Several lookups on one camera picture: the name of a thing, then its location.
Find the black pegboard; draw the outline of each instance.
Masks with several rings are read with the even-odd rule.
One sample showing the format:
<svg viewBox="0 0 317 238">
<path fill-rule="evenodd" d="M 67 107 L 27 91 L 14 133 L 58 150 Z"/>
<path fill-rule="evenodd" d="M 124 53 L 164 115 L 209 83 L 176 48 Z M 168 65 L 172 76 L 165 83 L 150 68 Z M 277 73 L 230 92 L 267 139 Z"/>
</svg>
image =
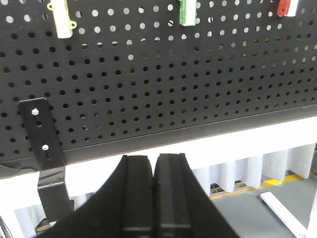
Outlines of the black pegboard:
<svg viewBox="0 0 317 238">
<path fill-rule="evenodd" d="M 48 99 L 63 151 L 316 103 L 315 0 L 200 0 L 194 27 L 177 0 L 68 0 L 63 40 L 48 3 L 0 2 L 2 164 L 33 157 L 21 100 Z"/>
</svg>

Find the screw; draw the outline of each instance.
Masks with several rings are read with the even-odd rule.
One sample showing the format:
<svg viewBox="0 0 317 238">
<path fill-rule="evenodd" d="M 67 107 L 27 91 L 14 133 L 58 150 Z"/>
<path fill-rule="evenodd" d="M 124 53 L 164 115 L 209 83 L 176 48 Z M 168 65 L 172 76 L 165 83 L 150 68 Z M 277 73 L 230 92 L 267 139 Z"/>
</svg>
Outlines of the screw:
<svg viewBox="0 0 317 238">
<path fill-rule="evenodd" d="M 37 108 L 32 109 L 32 115 L 37 116 L 39 113 L 40 112 Z"/>
<path fill-rule="evenodd" d="M 42 146 L 42 150 L 47 151 L 48 149 L 49 149 L 49 146 L 48 146 L 48 145 L 43 145 L 43 146 Z"/>
</svg>

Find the yellow floor marking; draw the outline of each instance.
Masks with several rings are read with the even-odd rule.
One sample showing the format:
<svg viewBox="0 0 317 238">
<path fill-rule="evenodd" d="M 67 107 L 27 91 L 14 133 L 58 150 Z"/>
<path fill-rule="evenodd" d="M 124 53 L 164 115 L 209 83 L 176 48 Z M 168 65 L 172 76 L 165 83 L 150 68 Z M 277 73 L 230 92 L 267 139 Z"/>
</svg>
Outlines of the yellow floor marking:
<svg viewBox="0 0 317 238">
<path fill-rule="evenodd" d="M 267 181 L 264 181 L 263 185 L 259 188 L 249 188 L 249 189 L 245 189 L 245 190 L 241 190 L 241 191 L 237 191 L 237 192 L 227 193 L 227 194 L 219 195 L 216 197 L 212 197 L 211 200 L 222 198 L 222 197 L 228 197 L 228 196 L 232 196 L 232 195 L 236 195 L 236 194 L 240 194 L 240 193 L 244 193 L 244 192 L 251 192 L 251 191 L 262 189 L 265 187 L 276 186 L 276 185 L 280 185 L 283 183 L 293 182 L 293 181 L 297 181 L 297 180 L 301 180 L 301 179 L 303 179 L 303 177 L 299 176 L 299 175 L 288 175 L 285 177 L 284 181 L 278 181 L 275 179 L 267 180 Z"/>
</svg>

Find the black metal bracket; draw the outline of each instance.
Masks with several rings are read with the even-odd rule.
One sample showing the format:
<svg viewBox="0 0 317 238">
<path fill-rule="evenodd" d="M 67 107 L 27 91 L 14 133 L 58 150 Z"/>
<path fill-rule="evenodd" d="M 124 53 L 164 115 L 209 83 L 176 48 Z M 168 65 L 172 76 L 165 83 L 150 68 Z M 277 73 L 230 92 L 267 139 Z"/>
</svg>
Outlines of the black metal bracket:
<svg viewBox="0 0 317 238">
<path fill-rule="evenodd" d="M 20 114 L 40 168 L 38 193 L 48 222 L 73 211 L 65 185 L 65 164 L 49 104 L 45 98 L 21 101 Z"/>
</svg>

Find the gray floor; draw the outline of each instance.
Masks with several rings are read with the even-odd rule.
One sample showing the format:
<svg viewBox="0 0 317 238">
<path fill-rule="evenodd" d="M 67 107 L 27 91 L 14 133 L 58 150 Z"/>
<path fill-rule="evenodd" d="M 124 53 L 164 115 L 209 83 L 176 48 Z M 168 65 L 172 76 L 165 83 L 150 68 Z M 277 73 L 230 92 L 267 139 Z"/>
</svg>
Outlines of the gray floor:
<svg viewBox="0 0 317 238">
<path fill-rule="evenodd" d="M 294 238 L 279 218 L 261 200 L 271 191 L 307 228 L 317 189 L 314 178 L 215 199 L 213 202 L 241 238 Z"/>
</svg>

